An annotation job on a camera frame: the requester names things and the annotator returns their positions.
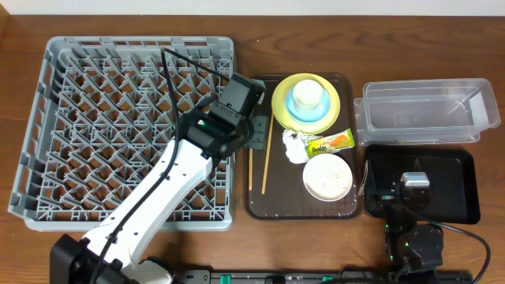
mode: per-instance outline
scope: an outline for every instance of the brown tray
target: brown tray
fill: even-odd
[[[346,129],[352,129],[356,137],[354,120],[353,91],[347,78],[340,74],[320,75],[329,80],[340,97],[340,114],[330,129],[319,134],[329,136]],[[286,148],[282,143],[284,128],[271,119],[271,96],[275,87],[287,75],[268,75],[257,78],[265,83],[267,92],[264,102],[255,110],[256,114],[268,116],[273,121],[271,134],[269,125],[265,138],[264,150],[253,150],[249,153],[249,190],[245,191],[245,209],[256,219],[351,219],[360,210],[357,198],[357,181],[360,174],[360,159],[357,146],[337,153],[349,164],[353,172],[353,186],[341,200],[325,202],[316,199],[305,189],[302,173],[305,164],[295,165],[286,157]],[[264,169],[267,158],[267,141],[271,135],[270,155],[267,166],[267,180],[263,191]]]

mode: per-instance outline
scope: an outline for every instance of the yellow plate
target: yellow plate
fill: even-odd
[[[294,85],[301,80],[314,80],[321,84],[323,88],[330,95],[330,110],[319,121],[316,122],[302,122],[294,119],[286,108],[286,97],[288,91],[294,87]],[[282,82],[277,85],[274,90],[274,95],[271,98],[271,108],[274,113],[275,119],[284,127],[285,129],[291,129],[296,132],[302,131],[308,134],[322,133],[324,130],[329,129],[340,113],[340,98],[337,90],[333,88],[330,82],[321,76],[317,76],[309,73],[300,73],[287,77],[282,80]]]

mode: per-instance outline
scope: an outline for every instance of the black plastic tray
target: black plastic tray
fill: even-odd
[[[349,81],[340,74],[320,75],[330,81],[339,93],[340,113],[337,121],[329,130],[319,134],[329,136],[346,129],[352,129],[354,137],[355,120],[353,93]],[[255,114],[268,116],[271,121],[271,96],[275,87],[287,75],[271,75],[257,78],[265,83],[267,92],[264,103],[255,109]],[[295,165],[286,157],[286,147],[282,143],[284,128],[274,119],[272,127],[270,159],[268,163],[265,194],[262,194],[264,168],[267,148],[252,151],[252,172],[250,189],[245,191],[245,209],[256,219],[350,219],[359,213],[360,203],[357,198],[357,182],[361,181],[359,155],[357,147],[340,151],[342,157],[353,172],[353,186],[341,200],[324,202],[316,199],[305,188],[302,173],[305,164]]]
[[[477,224],[481,209],[473,157],[469,152],[384,145],[368,146],[365,152],[375,186],[382,189],[399,184],[403,173],[415,171],[416,159],[434,189],[431,203],[419,213],[439,222]],[[373,217],[383,218],[373,197],[365,195],[365,207]]]

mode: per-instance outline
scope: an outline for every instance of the clear plastic container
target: clear plastic container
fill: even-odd
[[[476,142],[500,124],[486,79],[367,83],[354,105],[360,145]]]

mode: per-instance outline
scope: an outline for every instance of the yellow wrapper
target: yellow wrapper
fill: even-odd
[[[342,149],[354,147],[353,134],[350,129],[328,137],[310,140],[307,147],[309,158],[323,153],[336,153]]]

